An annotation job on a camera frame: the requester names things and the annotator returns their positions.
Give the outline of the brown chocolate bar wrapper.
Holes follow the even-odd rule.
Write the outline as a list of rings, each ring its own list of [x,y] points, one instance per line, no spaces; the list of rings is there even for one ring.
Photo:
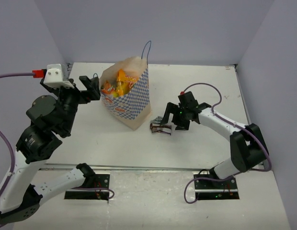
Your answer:
[[[168,134],[171,135],[171,125],[160,125],[160,124],[150,124],[150,130],[152,133],[163,133],[163,134]]]

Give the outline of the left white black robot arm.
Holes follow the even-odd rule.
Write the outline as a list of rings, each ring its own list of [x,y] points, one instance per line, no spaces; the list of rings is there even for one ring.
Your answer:
[[[85,86],[83,91],[73,80],[68,80],[67,86],[47,86],[48,94],[36,98],[27,110],[31,123],[16,144],[0,189],[0,227],[28,219],[46,201],[69,189],[94,191],[96,175],[85,163],[51,182],[32,184],[62,139],[71,135],[78,106],[100,99],[98,77],[80,76],[80,81]]]

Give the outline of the orange fruit candy bag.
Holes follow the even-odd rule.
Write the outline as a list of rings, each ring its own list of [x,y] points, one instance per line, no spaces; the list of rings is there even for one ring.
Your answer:
[[[101,87],[101,92],[107,95],[115,95],[116,88],[109,81],[106,80]]]

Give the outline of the blue checkered paper bag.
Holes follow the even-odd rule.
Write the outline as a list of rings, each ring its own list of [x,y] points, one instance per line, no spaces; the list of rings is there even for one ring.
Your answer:
[[[108,112],[132,130],[139,128],[151,115],[149,96],[148,57],[151,41],[148,41],[140,56],[129,57],[105,69],[100,77],[100,90],[105,81],[116,88],[116,77],[122,69],[127,75],[139,77],[129,93],[120,96],[107,95],[101,92],[101,101]]]

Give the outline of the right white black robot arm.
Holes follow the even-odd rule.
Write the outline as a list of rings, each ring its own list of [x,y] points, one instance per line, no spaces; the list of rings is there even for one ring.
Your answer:
[[[166,124],[172,115],[177,130],[188,130],[190,122],[206,126],[224,137],[230,145],[230,158],[209,170],[209,184],[220,188],[226,179],[254,170],[254,166],[270,161],[262,133],[256,124],[244,125],[222,117],[214,106],[198,103],[192,92],[182,92],[179,103],[167,103],[161,124]]]

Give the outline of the grey snack wrapper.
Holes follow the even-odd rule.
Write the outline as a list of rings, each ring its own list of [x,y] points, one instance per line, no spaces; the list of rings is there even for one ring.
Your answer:
[[[151,124],[160,124],[162,122],[163,117],[162,116],[158,116],[156,118],[154,118],[153,120],[150,121]]]

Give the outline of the yellow orange snack bag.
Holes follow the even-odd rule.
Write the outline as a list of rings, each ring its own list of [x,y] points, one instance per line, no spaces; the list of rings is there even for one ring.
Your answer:
[[[118,71],[116,77],[116,90],[120,96],[129,93],[139,77],[132,77],[127,75],[122,69]]]

